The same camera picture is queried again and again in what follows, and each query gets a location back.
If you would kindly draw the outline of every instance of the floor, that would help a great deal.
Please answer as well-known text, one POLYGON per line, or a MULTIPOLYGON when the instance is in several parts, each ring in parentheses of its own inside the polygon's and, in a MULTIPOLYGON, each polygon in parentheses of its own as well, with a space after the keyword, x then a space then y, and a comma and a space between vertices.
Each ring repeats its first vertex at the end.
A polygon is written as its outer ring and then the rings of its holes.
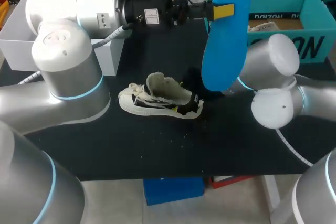
MULTIPOLYGON (((277 175, 282 198, 299 175, 277 175)), ((147 206, 141 179, 82 183, 90 202, 85 224, 269 224, 260 177, 207 188, 202 197, 147 206)))

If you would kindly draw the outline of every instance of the cable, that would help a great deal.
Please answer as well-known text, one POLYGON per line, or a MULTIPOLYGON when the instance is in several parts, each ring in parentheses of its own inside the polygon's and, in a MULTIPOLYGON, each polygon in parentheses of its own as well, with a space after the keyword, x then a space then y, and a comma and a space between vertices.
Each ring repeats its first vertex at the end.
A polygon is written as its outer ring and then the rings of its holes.
POLYGON ((37 71, 36 73, 31 74, 30 76, 28 76, 26 79, 22 80, 21 82, 18 83, 18 85, 21 84, 26 84, 31 82, 32 80, 36 79, 37 77, 39 77, 41 75, 41 71, 37 71))
POLYGON ((125 32, 126 30, 131 29, 133 26, 133 23, 128 23, 126 25, 123 25, 121 27, 119 27, 117 30, 115 30, 113 33, 111 33, 107 38, 103 39, 102 41, 93 44, 93 48, 96 49, 98 47, 101 47, 105 44, 107 44, 108 42, 110 42, 112 39, 116 38, 116 36, 122 34, 123 32, 125 32))
POLYGON ((306 165, 308 166, 313 166, 313 164, 311 162, 309 162, 308 160, 306 160, 304 157, 302 157, 289 143, 288 141, 285 139, 284 135, 281 133, 281 131, 279 129, 275 129, 275 131, 278 133, 278 136, 280 137, 280 139, 283 141, 283 143, 287 146, 287 148, 289 148, 289 150, 297 157, 299 158, 302 162, 304 162, 306 165))

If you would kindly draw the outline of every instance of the white cable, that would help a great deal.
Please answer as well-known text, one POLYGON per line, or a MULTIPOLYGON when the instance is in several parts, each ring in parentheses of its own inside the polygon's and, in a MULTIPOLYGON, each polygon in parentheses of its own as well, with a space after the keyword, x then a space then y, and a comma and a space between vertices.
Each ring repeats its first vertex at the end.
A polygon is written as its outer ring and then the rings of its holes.
POLYGON ((306 160, 304 157, 302 157, 289 143, 288 141, 285 139, 284 135, 281 133, 281 131, 279 129, 275 129, 275 131, 278 133, 278 136, 280 137, 280 139, 283 141, 283 143, 287 146, 287 148, 289 148, 289 150, 297 157, 299 158, 302 162, 304 162, 306 165, 308 166, 313 166, 313 164, 311 162, 309 162, 308 160, 306 160))
POLYGON ((100 41, 100 42, 98 42, 98 43, 93 44, 93 45, 92 45, 93 48, 96 49, 96 48, 98 48, 98 47, 101 47, 101 46, 107 44, 107 43, 110 42, 112 39, 116 38, 116 36, 118 36, 118 35, 120 35, 121 33, 123 33, 124 31, 126 31, 126 30, 124 30, 124 29, 122 28, 122 26, 119 27, 117 30, 115 30, 113 33, 111 33, 107 38, 103 39, 102 41, 100 41))
POLYGON ((26 79, 19 82, 18 85, 29 83, 32 80, 34 80, 35 78, 39 77, 40 75, 41 75, 41 71, 37 71, 36 73, 31 74, 26 79))

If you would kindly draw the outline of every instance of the blue box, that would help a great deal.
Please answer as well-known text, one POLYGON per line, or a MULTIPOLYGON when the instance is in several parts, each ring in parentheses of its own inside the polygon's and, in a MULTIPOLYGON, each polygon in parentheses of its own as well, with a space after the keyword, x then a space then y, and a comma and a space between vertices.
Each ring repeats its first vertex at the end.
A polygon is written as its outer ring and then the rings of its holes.
MULTIPOLYGON (((248 45, 274 33, 296 45, 301 63, 324 62, 336 39, 336 22, 321 0, 251 0, 249 19, 300 19, 304 29, 248 33, 248 45)), ((205 20, 209 32, 211 23, 205 20)))
POLYGON ((147 205, 194 198, 204 193, 202 178, 144 179, 143 189, 147 205))

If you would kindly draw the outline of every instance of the white joint cap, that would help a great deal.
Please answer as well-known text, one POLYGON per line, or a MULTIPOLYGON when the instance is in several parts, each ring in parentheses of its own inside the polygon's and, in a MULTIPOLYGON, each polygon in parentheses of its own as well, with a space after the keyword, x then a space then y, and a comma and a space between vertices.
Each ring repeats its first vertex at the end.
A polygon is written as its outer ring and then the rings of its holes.
POLYGON ((284 34, 269 37, 270 59, 276 69, 284 76, 292 76, 300 66, 300 56, 295 44, 284 34))
POLYGON ((81 64, 91 52, 91 40, 81 27, 69 20, 57 20, 40 24, 31 54, 40 70, 59 72, 81 64))
POLYGON ((258 123, 269 129, 284 127, 294 116, 291 93, 284 89, 259 90, 253 98, 251 108, 258 123))

